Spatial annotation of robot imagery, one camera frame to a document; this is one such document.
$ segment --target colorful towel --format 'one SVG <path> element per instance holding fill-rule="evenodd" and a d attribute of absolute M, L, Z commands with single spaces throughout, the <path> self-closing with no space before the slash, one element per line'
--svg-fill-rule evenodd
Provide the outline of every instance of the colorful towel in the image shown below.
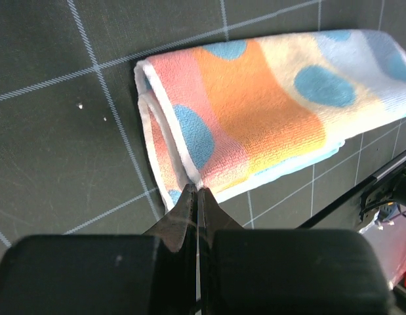
<path fill-rule="evenodd" d="M 217 43 L 151 56 L 134 71 L 167 210 L 189 181 L 221 202 L 406 116 L 406 53 L 379 31 Z"/>

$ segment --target grid line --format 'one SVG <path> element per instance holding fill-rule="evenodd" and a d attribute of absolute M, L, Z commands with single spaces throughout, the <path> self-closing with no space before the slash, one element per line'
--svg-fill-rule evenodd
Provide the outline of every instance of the grid line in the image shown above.
<path fill-rule="evenodd" d="M 382 17 L 384 16 L 384 7 L 385 7 L 385 0 L 382 0 L 382 6 L 380 7 L 380 15 L 379 15 L 379 25 L 378 25 L 379 31 L 380 31 L 380 27 L 382 25 Z"/>
<path fill-rule="evenodd" d="M 310 5 L 314 5 L 314 4 L 318 3 L 318 2 L 319 2 L 319 0 L 312 0 L 312 1 L 307 1 L 307 2 L 304 2 L 304 3 L 300 3 L 298 5 L 293 5 L 291 7 L 281 9 L 281 10 L 275 11 L 275 12 L 270 13 L 270 14 L 265 14 L 265 15 L 259 16 L 258 18 L 252 18 L 250 20 L 246 20 L 246 21 L 243 21 L 243 22 L 240 22 L 240 23 L 229 25 L 228 29 L 229 30 L 234 30 L 236 28 L 242 28 L 243 26 L 248 26 L 248 25 L 258 23 L 258 22 L 261 22 L 261 21 L 264 21 L 264 20 L 269 20 L 271 18 L 275 18 L 277 15 L 287 13 L 287 12 L 290 12 L 290 11 L 293 11 L 293 10 L 301 9 L 301 8 L 304 8 L 304 7 L 307 7 L 307 6 L 310 6 Z"/>
<path fill-rule="evenodd" d="M 294 6 L 291 6 L 291 7 L 285 8 L 285 9 L 281 9 L 281 10 L 278 10 L 278 11 L 270 13 L 270 14 L 266 14 L 264 16 L 260 16 L 258 18 L 253 18 L 253 19 L 241 22 L 241 23 L 236 23 L 236 24 L 233 24 L 233 25 L 230 25 L 230 26 L 226 26 L 226 28 L 229 31 L 229 30 L 234 30 L 236 28 L 241 28 L 243 26 L 248 26 L 248 25 L 258 23 L 258 22 L 261 22 L 261 21 L 264 21 L 264 20 L 268 20 L 270 18 L 275 18 L 277 15 L 280 15 L 280 14 L 283 14 L 283 13 L 286 13 L 286 12 L 294 11 L 294 10 L 297 10 L 297 9 L 301 9 L 303 7 L 307 7 L 309 5 L 313 5 L 315 3 L 319 3 L 320 1 L 321 0 L 312 0 L 312 1 L 305 2 L 305 3 L 301 3 L 299 5 L 294 5 Z M 191 37 L 188 37 L 188 38 L 185 38 L 185 39 L 180 39 L 180 40 L 174 41 L 172 43 L 168 43 L 168 44 L 164 44 L 164 45 L 161 45 L 161 46 L 158 46 L 158 47 L 147 49 L 147 50 L 142 51 L 142 52 L 136 52 L 134 54 L 130 54 L 130 55 L 127 55 L 127 56 L 124 56 L 124 57 L 116 58 L 114 60 L 103 62 L 101 64 L 96 63 L 96 64 L 94 64 L 93 67 L 86 68 L 84 70 L 79 70 L 79 71 L 76 71 L 76 72 L 73 72 L 73 73 L 62 75 L 60 77 L 55 77 L 54 79 L 50 79 L 50 80 L 44 81 L 42 83 L 37 83 L 35 85 L 30 85 L 29 87 L 24 87 L 22 89 L 18 89 L 18 90 L 11 91 L 11 92 L 8 92 L 8 93 L 0 94 L 0 101 L 6 100 L 8 98 L 12 98 L 12 97 L 15 97 L 15 96 L 18 96 L 18 95 L 22 95 L 22 94 L 25 94 L 25 93 L 28 93 L 28 92 L 31 92 L 31 91 L 35 91 L 35 90 L 41 89 L 43 87 L 48 87 L 50 85 L 54 85 L 54 84 L 57 84 L 57 83 L 60 83 L 60 82 L 63 82 L 63 81 L 74 79 L 75 77 L 79 77 L 79 76 L 82 76 L 82 75 L 85 75 L 85 74 L 89 74 L 91 72 L 96 72 L 96 71 L 101 70 L 101 69 L 106 69 L 106 68 L 109 68 L 109 67 L 112 67 L 112 66 L 116 66 L 116 65 L 122 64 L 124 62 L 129 62 L 129 61 L 134 60 L 134 59 L 147 57 L 147 56 L 149 56 L 151 54 L 160 53 L 160 52 L 163 52 L 163 51 L 166 51 L 166 50 L 169 50 L 169 49 L 177 48 L 177 47 L 179 47 L 181 45 L 185 45 L 185 44 L 188 44 L 188 43 L 193 43 L 194 41 L 198 41 L 199 39 L 204 39 L 204 38 L 210 37 L 212 35 L 220 34 L 222 32 L 224 32 L 224 27 L 219 28 L 217 30 L 201 33 L 199 35 L 194 35 L 194 36 L 191 36 Z"/>
<path fill-rule="evenodd" d="M 318 31 L 321 30 L 321 17 L 322 17 L 322 0 L 318 3 Z"/>
<path fill-rule="evenodd" d="M 0 240 L 2 241 L 3 244 L 6 245 L 6 247 L 12 246 L 11 242 L 6 238 L 6 236 L 3 235 L 3 233 L 0 231 Z"/>
<path fill-rule="evenodd" d="M 224 37 L 226 38 L 226 41 L 229 41 L 228 17 L 226 16 L 226 7 L 224 6 L 224 0 L 220 0 L 220 8 L 222 9 Z"/>
<path fill-rule="evenodd" d="M 18 89 L 18 90 L 11 91 L 11 92 L 8 92 L 5 94 L 1 94 L 0 101 L 15 97 L 15 96 L 19 96 L 22 94 L 26 94 L 28 92 L 36 91 L 36 90 L 42 89 L 43 87 L 49 87 L 50 85 L 54 85 L 54 84 L 57 84 L 60 82 L 75 79 L 76 77 L 81 77 L 85 74 L 90 74 L 94 71 L 95 71 L 94 68 L 90 67 L 90 68 L 82 69 L 82 70 L 72 72 L 69 74 L 61 75 L 60 77 L 55 77 L 54 79 L 46 80 L 44 82 L 36 83 L 36 84 L 30 85 L 29 87 L 24 87 L 22 89 Z"/>
<path fill-rule="evenodd" d="M 157 190 L 157 188 L 153 188 L 153 189 L 149 190 L 149 192 L 154 192 L 156 190 Z M 130 200 L 127 200 L 126 202 L 123 202 L 122 204 L 118 205 L 117 207 L 114 207 L 114 208 L 112 208 L 112 209 L 110 209 L 108 211 L 105 211 L 104 213 L 101 213 L 100 215 L 96 216 L 95 218 L 93 218 L 91 220 L 88 220 L 88 221 L 80 224 L 79 226 L 76 226 L 75 228 L 72 228 L 71 230 L 68 230 L 66 233 L 63 233 L 63 235 L 73 234 L 74 232 L 76 232 L 76 231 L 78 231 L 78 230 L 80 230 L 80 229 L 82 229 L 82 228 L 84 228 L 84 227 L 86 227 L 86 226 L 88 226 L 88 225 L 90 225 L 92 223 L 95 223 L 96 221 L 106 217 L 107 215 L 110 215 L 110 214 L 120 210 L 121 208 L 124 208 L 125 206 L 129 205 L 130 203 L 133 203 L 133 202 L 135 202 L 137 200 L 142 199 L 145 195 L 146 195 L 146 193 L 143 192 L 142 194 L 140 194 L 140 195 L 138 195 L 138 196 L 136 196 L 136 197 L 134 197 L 134 198 L 132 198 Z"/>
<path fill-rule="evenodd" d="M 397 148 L 397 142 L 398 142 L 399 130 L 401 129 L 401 123 L 402 123 L 402 121 L 399 121 L 397 137 L 395 138 L 394 150 L 392 151 L 392 158 L 394 158 L 395 150 Z"/>
<path fill-rule="evenodd" d="M 314 188 L 315 188 L 315 164 L 312 165 L 312 191 L 310 196 L 310 216 L 314 215 Z"/>
<path fill-rule="evenodd" d="M 249 218 L 252 220 L 251 221 L 251 228 L 254 230 L 254 213 L 253 213 L 253 203 L 251 201 L 251 191 L 247 191 L 247 197 L 248 197 L 248 208 L 249 208 Z"/>
<path fill-rule="evenodd" d="M 133 152 L 133 150 L 131 148 L 129 139 L 127 137 L 127 133 L 125 132 L 123 123 L 121 122 L 121 118 L 120 118 L 120 116 L 118 114 L 118 111 L 117 111 L 117 108 L 115 107 L 115 104 L 113 102 L 110 90 L 108 89 L 108 86 L 107 86 L 106 81 L 104 79 L 104 75 L 102 74 L 101 68 L 98 65 L 98 61 L 96 60 L 94 51 L 92 49 L 92 45 L 91 45 L 91 43 L 89 41 L 89 38 L 87 37 L 86 31 L 85 31 L 85 28 L 83 27 L 83 23 L 82 23 L 82 21 L 80 19 L 79 13 L 78 13 L 78 11 L 76 9 L 76 6 L 75 6 L 73 0 L 67 0 L 67 3 L 69 5 L 69 7 L 70 7 L 71 14 L 73 15 L 73 18 L 75 20 L 77 29 L 79 30 L 80 36 L 81 36 L 81 38 L 83 40 L 83 43 L 85 44 L 86 50 L 87 50 L 87 52 L 89 54 L 89 58 L 91 59 L 91 61 L 93 63 L 93 68 L 94 68 L 94 70 L 95 70 L 95 72 L 96 72 L 96 74 L 98 76 L 98 80 L 99 80 L 100 86 L 102 88 L 102 91 L 104 92 L 105 98 L 106 98 L 108 104 L 110 105 L 112 116 L 113 116 L 113 118 L 115 120 L 115 123 L 117 124 L 118 131 L 119 131 L 119 133 L 121 135 L 121 138 L 123 139 L 124 145 L 125 145 L 128 153 L 129 153 L 130 160 L 132 161 L 132 164 L 134 166 L 134 170 L 136 171 L 136 174 L 138 176 L 138 180 L 140 181 L 140 184 L 141 184 L 141 186 L 143 188 L 143 191 L 144 191 L 144 193 L 146 195 L 146 198 L 147 198 L 147 200 L 149 202 L 150 208 L 152 209 L 152 213 L 155 216 L 155 219 L 158 221 L 160 219 L 159 213 L 157 212 L 156 207 L 155 207 L 155 205 L 153 203 L 153 200 L 150 197 L 150 194 L 149 194 L 146 182 L 144 180 L 142 171 L 140 170 L 140 166 L 139 166 L 139 164 L 137 162 L 136 156 L 135 156 L 135 154 L 134 154 L 134 152 Z"/>
<path fill-rule="evenodd" d="M 271 211 L 272 209 L 274 209 L 275 207 L 277 207 L 278 205 L 280 205 L 281 203 L 283 203 L 284 201 L 286 201 L 287 199 L 289 199 L 290 197 L 292 197 L 293 195 L 297 194 L 299 191 L 301 191 L 303 188 L 311 185 L 315 180 L 320 179 L 322 176 L 324 176 L 325 174 L 327 174 L 328 172 L 332 171 L 333 169 L 335 169 L 336 167 L 340 166 L 341 164 L 343 164 L 345 161 L 351 159 L 352 157 L 354 157 L 356 154 L 360 153 L 362 150 L 366 149 L 367 147 L 371 146 L 372 144 L 374 144 L 376 141 L 380 140 L 381 138 L 389 135 L 392 131 L 394 131 L 395 129 L 397 129 L 397 127 L 392 128 L 391 130 L 389 130 L 388 132 L 384 133 L 382 136 L 376 138 L 375 140 L 373 140 L 372 142 L 368 143 L 368 145 L 366 145 L 364 148 L 360 148 L 360 150 L 354 152 L 352 155 L 350 155 L 349 157 L 346 157 L 345 159 L 343 159 L 341 162 L 337 163 L 336 165 L 334 165 L 333 167 L 331 167 L 330 169 L 326 170 L 325 172 L 323 172 L 322 174 L 318 175 L 316 178 L 314 178 L 313 180 L 311 180 L 310 182 L 306 183 L 305 185 L 303 185 L 302 187 L 300 187 L 298 190 L 292 192 L 290 195 L 288 195 L 287 197 L 285 197 L 284 199 L 282 199 L 281 201 L 277 202 L 275 205 L 271 206 L 270 208 L 268 208 L 267 210 L 265 210 L 264 212 L 262 212 L 261 214 L 257 215 L 255 218 L 253 218 L 252 220 L 246 222 L 243 226 L 245 227 L 246 225 L 250 224 L 251 221 L 255 221 L 256 219 L 258 219 L 259 217 L 261 217 L 262 215 L 265 215 L 268 211 Z"/>
<path fill-rule="evenodd" d="M 359 174 L 361 149 L 362 149 L 362 147 L 363 147 L 363 138 L 364 138 L 364 137 L 365 137 L 365 133 L 362 133 L 362 134 L 361 134 L 361 141 L 360 141 L 359 159 L 357 160 L 357 169 L 355 170 L 354 186 L 357 185 L 357 176 L 358 176 L 358 174 Z"/>

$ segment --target white speck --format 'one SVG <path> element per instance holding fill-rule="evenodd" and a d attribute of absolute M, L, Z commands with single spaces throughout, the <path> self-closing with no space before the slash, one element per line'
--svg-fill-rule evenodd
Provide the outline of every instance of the white speck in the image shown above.
<path fill-rule="evenodd" d="M 115 267 L 119 266 L 119 263 L 123 260 L 123 257 L 121 255 L 118 255 L 117 258 L 115 258 Z"/>

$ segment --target blue polka dot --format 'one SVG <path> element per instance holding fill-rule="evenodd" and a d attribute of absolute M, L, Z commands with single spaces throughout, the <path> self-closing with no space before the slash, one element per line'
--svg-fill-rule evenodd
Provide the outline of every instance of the blue polka dot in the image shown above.
<path fill-rule="evenodd" d="M 334 41 L 346 41 L 352 34 L 350 31 L 347 30 L 323 31 L 321 33 Z"/>
<path fill-rule="evenodd" d="M 193 110 L 176 105 L 174 111 L 191 159 L 197 169 L 202 169 L 214 151 L 214 140 L 210 129 Z"/>
<path fill-rule="evenodd" d="M 152 86 L 150 85 L 148 77 L 144 77 L 144 84 L 146 84 L 146 89 L 147 90 L 153 90 Z"/>
<path fill-rule="evenodd" d="M 294 85 L 304 98 L 322 105 L 346 107 L 355 100 L 352 85 L 321 66 L 303 68 Z"/>
<path fill-rule="evenodd" d="M 388 72 L 392 78 L 406 82 L 406 64 L 399 52 L 389 58 Z"/>
<path fill-rule="evenodd" d="M 230 41 L 228 43 L 217 43 L 205 45 L 203 48 L 219 58 L 226 60 L 238 59 L 247 49 L 247 42 Z"/>
<path fill-rule="evenodd" d="M 181 192 L 179 192 L 178 190 L 174 190 L 174 189 L 169 190 L 168 194 L 172 198 L 172 201 L 174 202 L 174 204 L 176 204 L 178 202 L 178 199 L 181 196 Z"/>

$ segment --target black cable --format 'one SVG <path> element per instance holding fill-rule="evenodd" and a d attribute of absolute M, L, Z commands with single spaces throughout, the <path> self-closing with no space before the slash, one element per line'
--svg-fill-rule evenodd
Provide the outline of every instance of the black cable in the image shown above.
<path fill-rule="evenodd" d="M 401 205 L 400 205 L 399 203 L 397 203 L 397 209 L 398 209 L 399 213 L 400 213 L 404 218 L 406 218 L 406 214 L 401 210 Z"/>
<path fill-rule="evenodd" d="M 371 205 L 368 205 L 363 210 L 361 210 L 360 215 L 363 216 L 366 213 L 368 213 L 370 210 L 376 209 L 377 207 L 380 207 L 381 205 L 386 205 L 387 203 L 391 203 L 391 202 L 396 202 L 396 201 L 393 199 L 387 199 L 387 200 L 381 200 L 381 201 L 374 202 Z"/>

